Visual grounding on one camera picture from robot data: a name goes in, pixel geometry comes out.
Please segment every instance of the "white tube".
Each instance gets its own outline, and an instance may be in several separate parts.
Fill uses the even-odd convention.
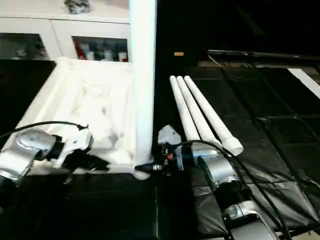
[[[130,0],[131,59],[135,107],[135,164],[150,161],[155,86],[157,0]]]
[[[203,116],[200,108],[198,107],[194,97],[189,91],[182,76],[178,76],[176,80],[179,84],[182,95],[187,104],[187,107],[192,115],[195,126],[199,131],[201,139],[204,141],[212,142],[217,146],[221,147],[222,146],[221,143],[216,139],[215,135],[212,133],[209,125],[207,124],[207,121],[205,120],[205,117]]]
[[[180,114],[183,130],[187,140],[200,140],[196,126],[190,115],[189,109],[181,93],[175,76],[170,77],[170,83],[175,98],[176,105]]]
[[[216,111],[210,105],[208,100],[198,89],[196,84],[189,76],[185,76],[184,80],[190,88],[194,98],[203,110],[204,114],[208,118],[216,134],[219,136],[222,146],[236,156],[242,153],[244,147],[241,145],[240,141],[231,134],[224,122],[220,119]]]

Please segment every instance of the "glass cabinet door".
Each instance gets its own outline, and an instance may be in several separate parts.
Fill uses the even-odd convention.
[[[130,62],[130,24],[52,20],[62,54],[82,60]]]
[[[55,61],[61,56],[49,19],[0,17],[0,59]]]
[[[78,59],[128,62],[126,39],[72,36]]]
[[[0,33],[0,59],[49,60],[39,34]]]

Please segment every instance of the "white cabinet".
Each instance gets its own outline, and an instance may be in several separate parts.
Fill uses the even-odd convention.
[[[51,23],[64,56],[116,62],[130,59],[129,24],[65,20]]]
[[[0,17],[0,59],[55,60],[61,56],[50,20]]]
[[[90,3],[70,14],[64,0],[1,0],[0,59],[129,61],[129,0]]]

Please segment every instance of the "black mat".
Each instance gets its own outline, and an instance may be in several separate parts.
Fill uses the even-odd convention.
[[[15,93],[14,87],[1,88],[2,104],[7,99],[7,105],[10,96],[25,95],[29,98],[24,98],[22,106],[28,106],[53,68],[52,63],[41,62],[1,64],[3,72],[8,69],[6,76],[15,76],[10,78],[14,79],[11,85],[26,89]],[[285,69],[226,69],[223,73],[203,67],[181,73],[195,80],[240,139],[241,160],[274,200],[290,229],[318,226],[319,100]],[[167,124],[183,136],[169,75],[163,72],[156,78],[154,103],[154,142]],[[22,106],[13,114],[5,113],[11,125],[3,127],[18,123],[25,111]],[[226,233],[201,170],[155,175],[147,181],[129,174],[82,175],[63,185],[64,177],[28,176],[13,205],[0,217],[1,237],[152,240],[203,239]]]
[[[318,226],[320,99],[286,69],[197,67],[186,69],[185,74],[239,138],[244,146],[239,158],[277,205],[289,228]],[[170,124],[184,135],[168,75],[158,79],[155,93],[154,134]],[[193,176],[198,237],[223,234],[226,230],[219,209],[203,175],[185,174]],[[246,181],[270,209],[251,181]]]

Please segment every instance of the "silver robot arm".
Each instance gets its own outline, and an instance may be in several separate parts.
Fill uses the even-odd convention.
[[[54,160],[55,168],[65,168],[71,173],[76,168],[108,170],[108,163],[88,155],[93,136],[88,128],[62,142],[62,137],[48,134],[37,128],[17,133],[12,144],[0,152],[0,213],[7,207],[16,187],[23,180],[35,160]]]
[[[272,222],[251,199],[234,167],[216,149],[203,143],[191,145],[195,163],[205,169],[212,193],[234,240],[279,240]]]
[[[233,165],[216,148],[199,142],[178,144],[178,147],[164,144],[163,147],[164,164],[144,164],[136,166],[136,170],[152,173],[177,168],[183,171],[185,167],[201,168],[221,210],[230,239],[279,240],[272,229],[272,221],[252,200],[249,187],[241,183]]]

